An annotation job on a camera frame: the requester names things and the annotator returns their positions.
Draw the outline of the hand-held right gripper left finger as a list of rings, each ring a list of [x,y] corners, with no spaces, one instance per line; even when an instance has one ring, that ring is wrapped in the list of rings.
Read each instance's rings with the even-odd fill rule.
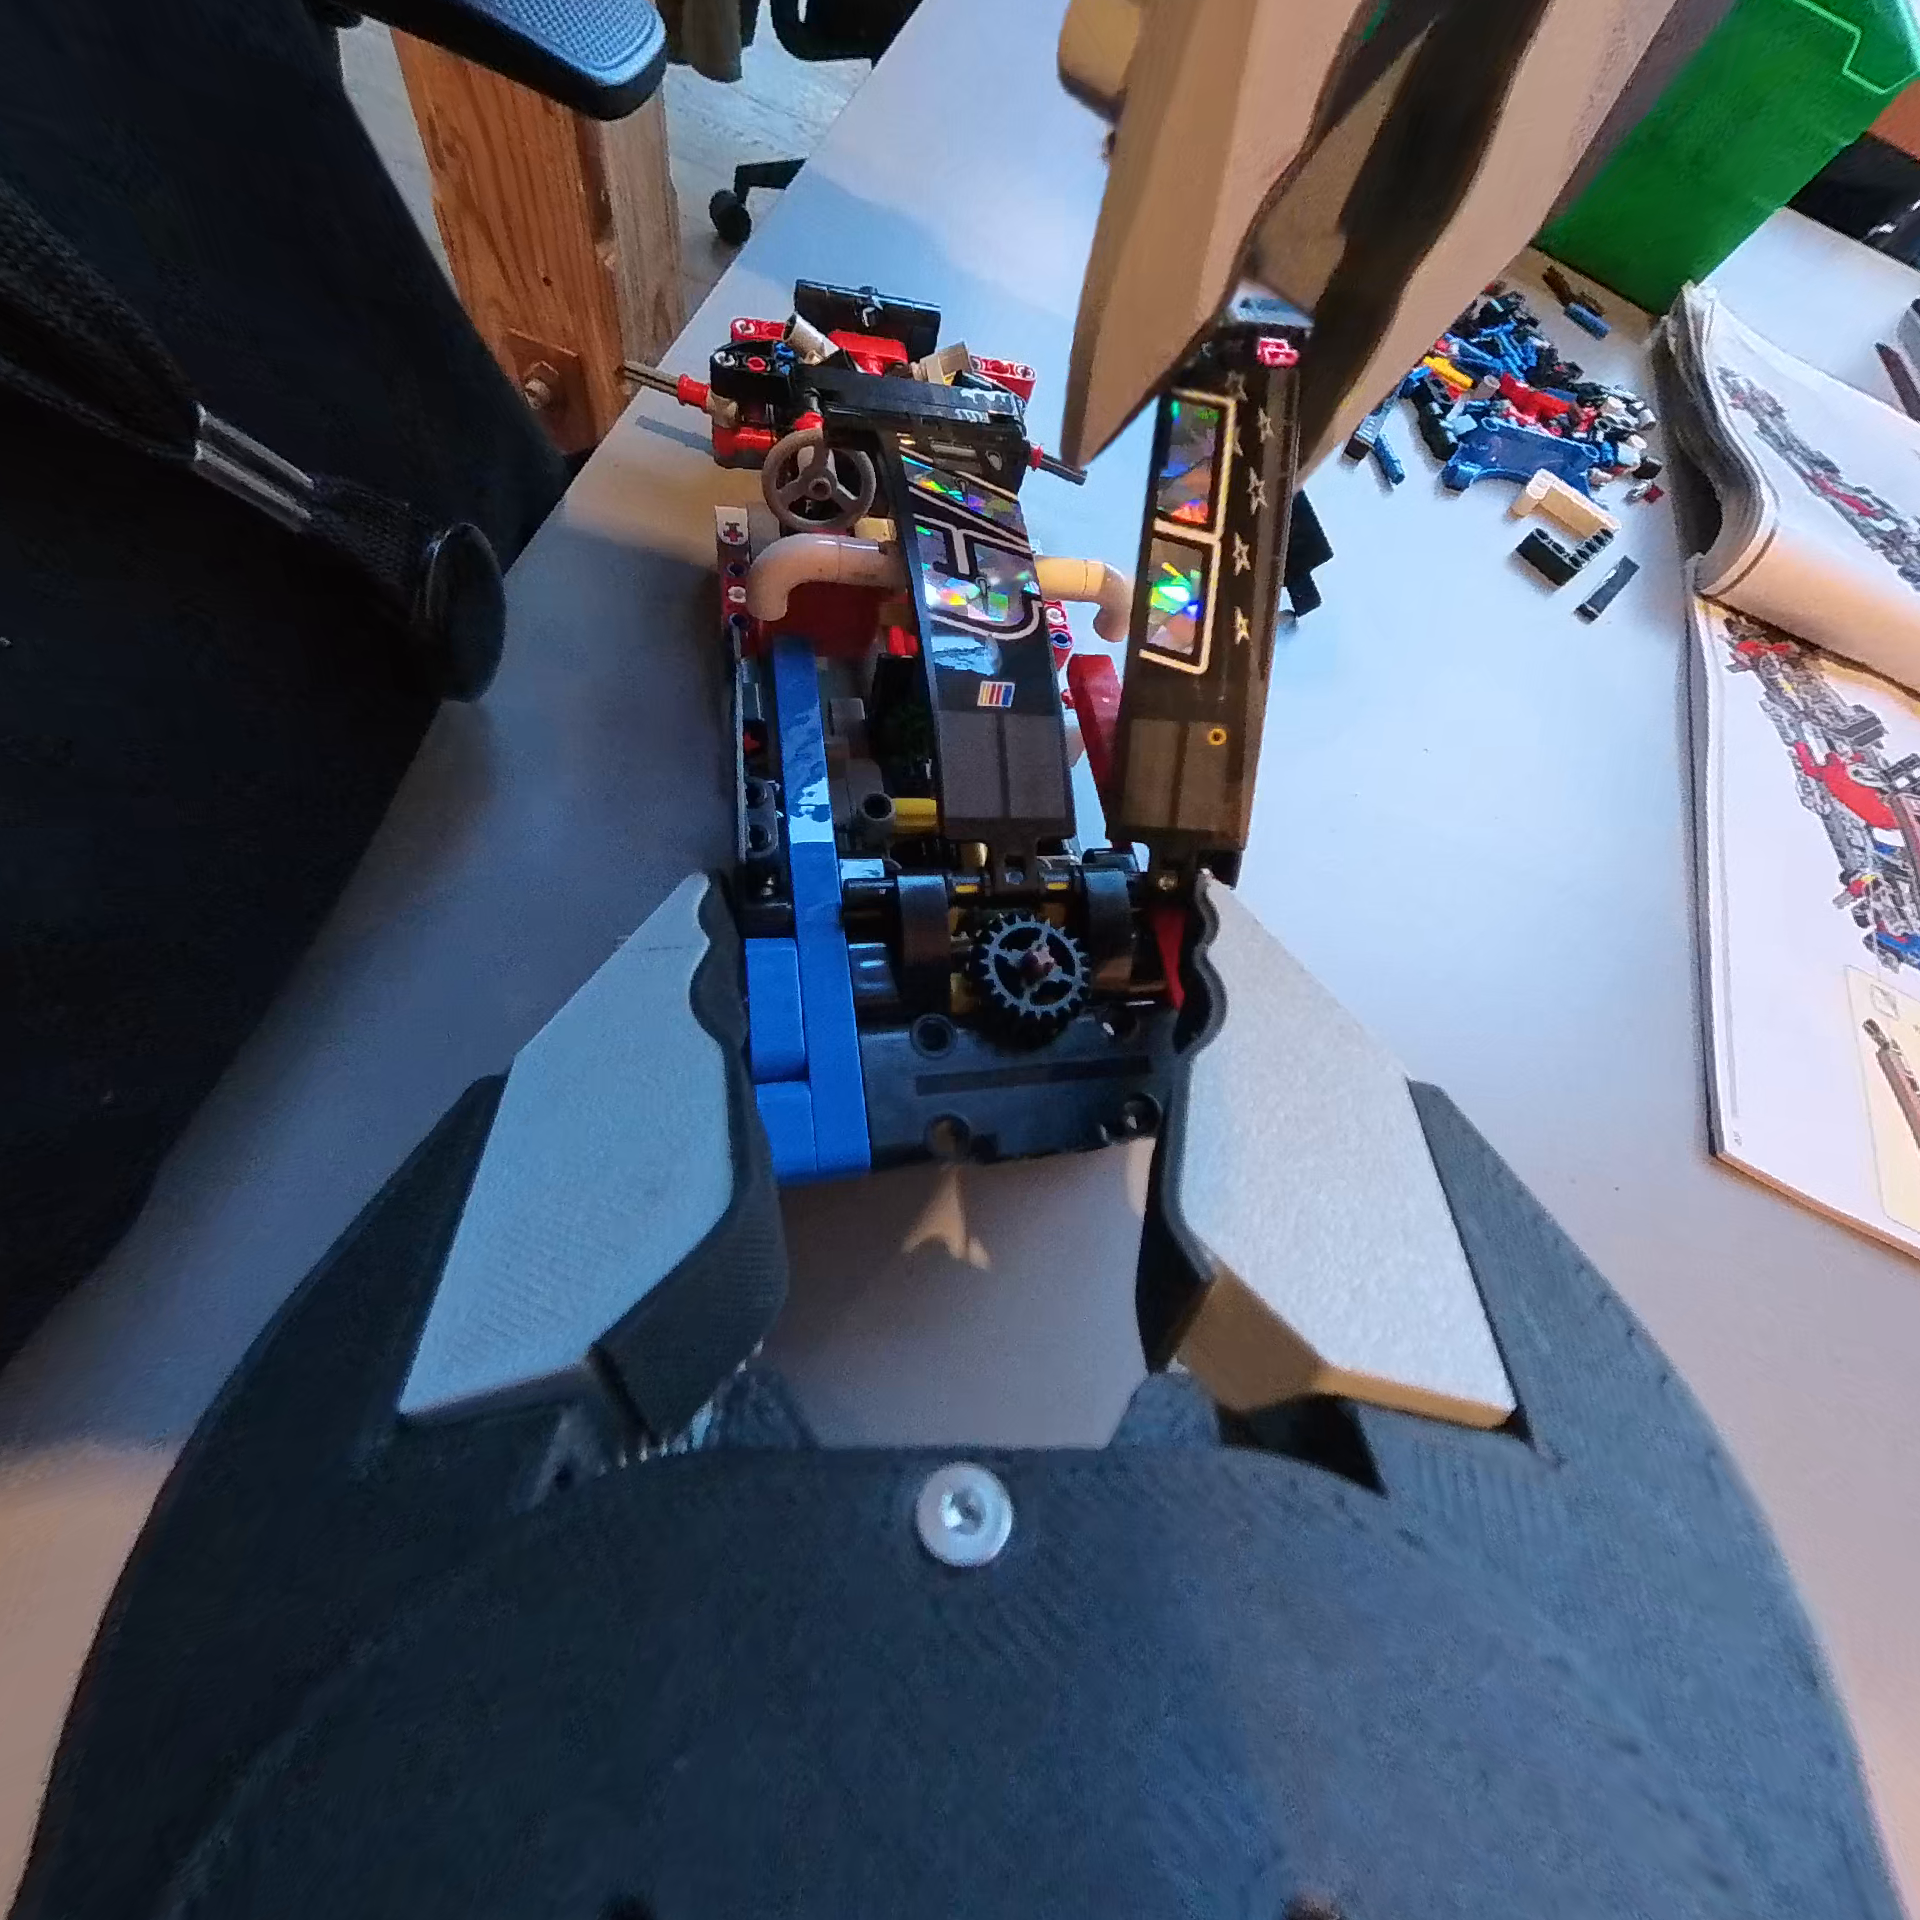
[[[400,1415],[587,1402],[680,1437],[787,1297],[746,958],[718,878],[666,897],[516,1052]]]

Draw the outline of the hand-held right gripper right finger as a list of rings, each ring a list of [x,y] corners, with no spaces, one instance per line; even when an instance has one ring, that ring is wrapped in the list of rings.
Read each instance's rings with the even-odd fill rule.
[[[1408,1077],[1197,878],[1142,1204],[1136,1323],[1238,1418],[1355,1402],[1464,1431],[1519,1410]]]

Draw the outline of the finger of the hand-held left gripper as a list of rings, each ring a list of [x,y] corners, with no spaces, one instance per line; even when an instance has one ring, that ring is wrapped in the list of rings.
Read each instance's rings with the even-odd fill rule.
[[[1062,455],[1087,466],[1227,302],[1258,213],[1306,156],[1373,4],[1071,2],[1062,87],[1110,131]]]
[[[1667,2],[1428,4],[1263,204],[1253,277],[1309,322],[1322,463],[1526,247],[1660,39]]]

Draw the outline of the wooden table leg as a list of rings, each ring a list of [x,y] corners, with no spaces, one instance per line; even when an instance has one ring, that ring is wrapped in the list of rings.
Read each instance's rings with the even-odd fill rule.
[[[624,414],[628,369],[688,317],[660,101],[599,124],[392,34],[438,235],[470,322],[566,458]]]

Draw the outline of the open instruction booklet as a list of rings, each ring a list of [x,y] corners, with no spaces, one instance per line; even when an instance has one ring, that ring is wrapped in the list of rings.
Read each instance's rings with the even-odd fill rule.
[[[1916,420],[1692,284],[1658,337],[1682,511],[1714,1155],[1917,1245]]]

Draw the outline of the toy brick car model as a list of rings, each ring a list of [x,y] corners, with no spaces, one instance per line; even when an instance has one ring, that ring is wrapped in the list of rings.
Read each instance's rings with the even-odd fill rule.
[[[1047,556],[1032,375],[802,278],[707,377],[631,366],[758,507],[715,511],[752,1085],[781,1185],[1152,1137],[1179,946],[1106,788],[1136,574]]]

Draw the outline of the green plastic bin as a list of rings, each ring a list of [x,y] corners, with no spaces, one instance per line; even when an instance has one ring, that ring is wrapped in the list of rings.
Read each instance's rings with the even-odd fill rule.
[[[1663,310],[1870,131],[1916,68],[1916,4],[1730,4],[1534,247]]]

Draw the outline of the black starred brick panel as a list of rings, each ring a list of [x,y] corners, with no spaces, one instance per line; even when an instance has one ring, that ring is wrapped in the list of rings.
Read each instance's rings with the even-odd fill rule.
[[[1253,823],[1309,331],[1240,294],[1156,405],[1106,802],[1171,897],[1202,869],[1234,882]]]

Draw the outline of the pile of loose toy bricks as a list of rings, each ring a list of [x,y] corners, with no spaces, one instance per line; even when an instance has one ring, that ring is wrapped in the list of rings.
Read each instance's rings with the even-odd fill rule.
[[[1395,425],[1406,425],[1442,492],[1508,490],[1504,514],[1519,529],[1511,559],[1536,586],[1565,590],[1616,547],[1626,510],[1663,499],[1658,422],[1640,394],[1560,349],[1525,285],[1494,278],[1338,455],[1403,490]]]

